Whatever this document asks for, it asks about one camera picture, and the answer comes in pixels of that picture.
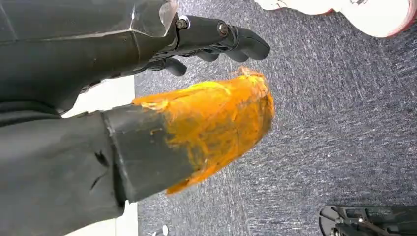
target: prosthetic hand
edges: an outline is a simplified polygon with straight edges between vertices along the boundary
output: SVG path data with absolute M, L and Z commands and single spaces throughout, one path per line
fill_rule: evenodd
M 125 200 L 177 192 L 268 131 L 261 74 L 204 82 L 61 119 L 103 79 L 186 68 L 172 56 L 262 60 L 269 46 L 169 0 L 5 1 L 0 11 L 0 235 L 63 235 L 118 217 Z

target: black plastic part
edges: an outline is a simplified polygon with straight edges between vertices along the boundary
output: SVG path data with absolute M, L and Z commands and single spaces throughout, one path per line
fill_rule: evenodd
M 213 62 L 219 58 L 219 54 L 212 54 L 205 51 L 196 53 L 196 56 L 207 62 Z
M 130 202 L 165 190 L 193 173 L 186 149 L 168 146 L 163 113 L 126 105 L 105 111 L 104 117 Z
M 245 62 L 245 61 L 247 61 L 249 59 L 249 57 L 245 53 L 243 53 L 241 51 L 234 51 L 234 50 L 232 50 L 232 51 L 226 52 L 226 54 L 232 60 L 237 61 L 237 62 Z
M 62 113 L 86 86 L 137 73 L 176 36 L 171 27 L 164 38 L 126 31 L 0 43 L 0 102 L 36 101 Z
M 0 128 L 0 235 L 65 235 L 122 215 L 100 113 Z
M 319 212 L 323 236 L 417 235 L 415 222 L 417 206 L 325 206 Z
M 254 60 L 264 60 L 270 51 L 269 45 L 254 32 L 236 27 L 239 43 L 234 50 L 241 51 Z
M 175 58 L 167 58 L 165 69 L 175 76 L 182 76 L 187 72 L 187 67 Z

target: bolt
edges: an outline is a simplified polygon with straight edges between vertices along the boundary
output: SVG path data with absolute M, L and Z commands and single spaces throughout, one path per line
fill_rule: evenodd
M 220 23 L 218 30 L 222 37 L 226 37 L 227 34 L 229 33 L 229 27 L 227 27 L 225 23 Z
M 342 218 L 337 218 L 337 219 L 335 220 L 335 222 L 336 222 L 336 224 L 342 224 L 342 223 L 344 223 L 345 221 L 344 221 Z
M 183 30 L 183 29 L 188 28 L 187 21 L 184 20 L 184 19 L 177 20 L 177 22 L 175 22 L 175 24 L 177 26 L 177 29 L 179 29 L 179 30 Z

